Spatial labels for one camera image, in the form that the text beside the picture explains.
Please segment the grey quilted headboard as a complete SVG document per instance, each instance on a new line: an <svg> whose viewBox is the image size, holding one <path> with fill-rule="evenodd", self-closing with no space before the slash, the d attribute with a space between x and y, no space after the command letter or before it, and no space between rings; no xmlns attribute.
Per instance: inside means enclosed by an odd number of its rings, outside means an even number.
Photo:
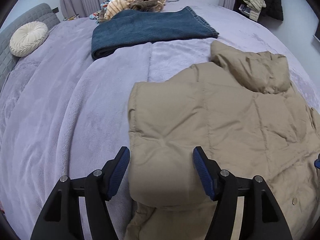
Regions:
<svg viewBox="0 0 320 240"><path fill-rule="evenodd" d="M23 13L1 32L1 86L19 58L29 55L43 44L49 31L59 23L51 7L41 3Z"/></svg>

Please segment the lavender fleece bed blanket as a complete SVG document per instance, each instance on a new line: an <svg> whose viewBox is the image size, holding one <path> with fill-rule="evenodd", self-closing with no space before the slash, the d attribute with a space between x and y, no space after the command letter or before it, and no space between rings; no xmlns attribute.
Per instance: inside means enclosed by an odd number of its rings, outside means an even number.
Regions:
<svg viewBox="0 0 320 240"><path fill-rule="evenodd" d="M291 82L319 112L308 75L268 29L218 6L189 7L218 38L148 42L93 60L98 25L83 18L58 24L43 45L20 59L1 91L1 202L17 237L31 238L62 176L86 177L122 146L130 149L128 103L134 85L165 82L193 64L209 62L213 41L243 52L284 55ZM126 239L137 209L129 169L106 206L117 236Z"/></svg>

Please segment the round cream pleated pillow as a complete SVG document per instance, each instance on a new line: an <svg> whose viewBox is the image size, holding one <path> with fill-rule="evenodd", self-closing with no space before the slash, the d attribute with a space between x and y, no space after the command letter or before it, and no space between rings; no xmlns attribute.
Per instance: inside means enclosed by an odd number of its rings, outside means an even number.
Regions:
<svg viewBox="0 0 320 240"><path fill-rule="evenodd" d="M49 29L43 22L29 22L19 27L12 35L9 48L12 55L25 57L39 48L47 39Z"/></svg>

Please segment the beige garment on hanger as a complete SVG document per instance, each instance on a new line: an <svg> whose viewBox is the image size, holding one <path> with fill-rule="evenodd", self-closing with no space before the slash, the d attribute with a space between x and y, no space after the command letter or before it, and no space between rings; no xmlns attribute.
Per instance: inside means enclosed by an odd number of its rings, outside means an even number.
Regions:
<svg viewBox="0 0 320 240"><path fill-rule="evenodd" d="M249 7L249 18L255 22L258 21L260 13L266 7L265 0L243 0Z"/></svg>

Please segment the beige puffer jacket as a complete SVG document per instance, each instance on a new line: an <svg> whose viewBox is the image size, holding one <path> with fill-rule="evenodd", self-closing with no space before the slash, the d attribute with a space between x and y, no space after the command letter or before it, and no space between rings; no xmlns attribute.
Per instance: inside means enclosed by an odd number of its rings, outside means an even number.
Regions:
<svg viewBox="0 0 320 240"><path fill-rule="evenodd" d="M126 239L204 239L216 203L193 164L201 146L232 174L262 176L302 239L319 216L319 113L290 80L284 55L213 41L211 59L161 83L134 85L128 103Z"/></svg>

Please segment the striped and brown clothes pile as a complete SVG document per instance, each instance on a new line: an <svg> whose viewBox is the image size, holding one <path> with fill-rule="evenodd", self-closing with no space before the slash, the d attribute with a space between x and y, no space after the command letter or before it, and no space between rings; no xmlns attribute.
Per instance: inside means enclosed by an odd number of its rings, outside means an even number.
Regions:
<svg viewBox="0 0 320 240"><path fill-rule="evenodd" d="M89 18L97 23L111 20L116 14L124 10L142 12L160 12L167 0L104 0L100 10L92 13Z"/></svg>

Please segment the folded blue denim jeans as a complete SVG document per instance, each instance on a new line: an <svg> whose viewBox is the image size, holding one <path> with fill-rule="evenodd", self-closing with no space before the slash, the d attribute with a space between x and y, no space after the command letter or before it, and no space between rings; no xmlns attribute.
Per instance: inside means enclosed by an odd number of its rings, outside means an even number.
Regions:
<svg viewBox="0 0 320 240"><path fill-rule="evenodd" d="M218 38L219 33L191 7L176 12L124 10L99 24L92 34L93 60L117 49L145 43Z"/></svg>

